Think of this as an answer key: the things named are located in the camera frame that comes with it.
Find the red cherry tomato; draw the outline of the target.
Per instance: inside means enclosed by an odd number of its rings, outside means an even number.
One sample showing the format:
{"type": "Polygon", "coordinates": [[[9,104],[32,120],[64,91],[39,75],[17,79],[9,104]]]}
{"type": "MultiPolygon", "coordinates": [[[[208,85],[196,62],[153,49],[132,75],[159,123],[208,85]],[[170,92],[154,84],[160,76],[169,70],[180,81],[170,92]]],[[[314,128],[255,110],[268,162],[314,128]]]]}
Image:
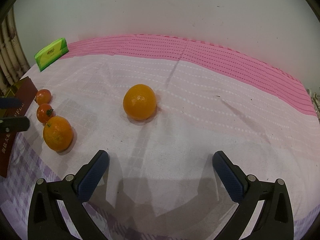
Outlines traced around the red cherry tomato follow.
{"type": "Polygon", "coordinates": [[[48,103],[43,103],[37,109],[36,115],[40,123],[45,124],[50,118],[54,116],[54,109],[48,103]]]}
{"type": "Polygon", "coordinates": [[[36,93],[35,102],[40,106],[44,103],[50,103],[52,94],[48,89],[41,89],[36,93]]]}

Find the orange mandarin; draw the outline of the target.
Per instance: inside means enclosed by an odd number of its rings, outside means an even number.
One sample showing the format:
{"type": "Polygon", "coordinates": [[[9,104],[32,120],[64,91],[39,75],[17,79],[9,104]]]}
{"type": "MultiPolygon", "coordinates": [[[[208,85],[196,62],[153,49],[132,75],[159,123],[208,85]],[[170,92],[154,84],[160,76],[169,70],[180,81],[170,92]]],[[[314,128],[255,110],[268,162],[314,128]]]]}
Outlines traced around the orange mandarin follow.
{"type": "Polygon", "coordinates": [[[71,144],[74,133],[71,124],[61,116],[48,120],[43,128],[43,139],[46,145],[56,152],[66,150],[71,144]]]}

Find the maroon gold toffee tin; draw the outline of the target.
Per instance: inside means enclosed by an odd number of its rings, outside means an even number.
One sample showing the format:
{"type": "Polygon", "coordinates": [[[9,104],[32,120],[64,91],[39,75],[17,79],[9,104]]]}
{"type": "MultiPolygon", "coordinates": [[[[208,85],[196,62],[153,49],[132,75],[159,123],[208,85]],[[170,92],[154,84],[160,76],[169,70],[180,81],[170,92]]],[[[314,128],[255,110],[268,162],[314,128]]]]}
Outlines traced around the maroon gold toffee tin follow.
{"type": "Polygon", "coordinates": [[[30,121],[25,116],[35,99],[37,88],[25,77],[12,85],[1,97],[1,177],[8,174],[12,147],[18,132],[27,131],[30,121]]]}

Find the beige patterned curtain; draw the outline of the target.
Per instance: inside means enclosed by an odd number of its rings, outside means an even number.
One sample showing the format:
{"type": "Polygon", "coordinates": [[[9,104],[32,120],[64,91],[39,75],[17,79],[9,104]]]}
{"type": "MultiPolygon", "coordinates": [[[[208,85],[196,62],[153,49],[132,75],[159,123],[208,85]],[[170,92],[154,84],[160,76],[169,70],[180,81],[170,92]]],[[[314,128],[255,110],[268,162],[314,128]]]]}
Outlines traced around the beige patterned curtain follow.
{"type": "Polygon", "coordinates": [[[10,86],[19,81],[30,69],[20,44],[14,10],[11,8],[1,22],[1,95],[5,95],[10,86]]]}

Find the green tissue pack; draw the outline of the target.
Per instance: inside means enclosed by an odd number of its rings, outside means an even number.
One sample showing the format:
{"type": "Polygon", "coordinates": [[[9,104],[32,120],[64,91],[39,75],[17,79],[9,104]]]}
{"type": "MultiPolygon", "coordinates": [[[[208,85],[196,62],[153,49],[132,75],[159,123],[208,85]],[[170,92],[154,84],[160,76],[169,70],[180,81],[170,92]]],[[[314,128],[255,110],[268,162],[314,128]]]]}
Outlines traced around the green tissue pack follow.
{"type": "Polygon", "coordinates": [[[34,58],[40,71],[45,70],[50,64],[69,52],[66,39],[59,38],[38,51],[34,58]]]}

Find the small round orange kumquat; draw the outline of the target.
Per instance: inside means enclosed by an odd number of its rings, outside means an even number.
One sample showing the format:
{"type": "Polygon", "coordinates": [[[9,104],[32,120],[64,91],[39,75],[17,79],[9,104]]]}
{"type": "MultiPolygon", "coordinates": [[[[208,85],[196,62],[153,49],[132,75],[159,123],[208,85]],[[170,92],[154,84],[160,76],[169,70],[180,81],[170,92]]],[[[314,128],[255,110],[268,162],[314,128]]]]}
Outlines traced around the small round orange kumquat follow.
{"type": "Polygon", "coordinates": [[[123,98],[123,109],[133,120],[142,121],[153,115],[157,107],[154,91],[147,85],[132,86],[123,98]]]}

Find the pink purple checkered tablecloth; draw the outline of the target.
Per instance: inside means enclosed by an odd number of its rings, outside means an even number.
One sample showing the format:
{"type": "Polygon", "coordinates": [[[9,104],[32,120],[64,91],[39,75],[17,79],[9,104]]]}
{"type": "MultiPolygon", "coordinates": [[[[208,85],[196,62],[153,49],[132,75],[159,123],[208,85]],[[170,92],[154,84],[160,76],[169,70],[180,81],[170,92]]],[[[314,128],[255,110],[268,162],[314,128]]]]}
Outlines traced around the pink purple checkered tablecloth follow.
{"type": "Polygon", "coordinates": [[[98,150],[110,167],[87,208],[112,239],[214,238],[237,207],[212,168],[219,150],[246,174],[285,181],[295,239],[319,213],[319,120],[304,86],[282,70],[213,44],[124,35],[71,43],[27,76],[51,91],[75,137],[67,151],[51,150],[31,104],[1,179],[1,209],[21,238],[36,180],[76,173],[98,150]],[[123,109],[137,84],[157,99],[142,121],[123,109]]]}

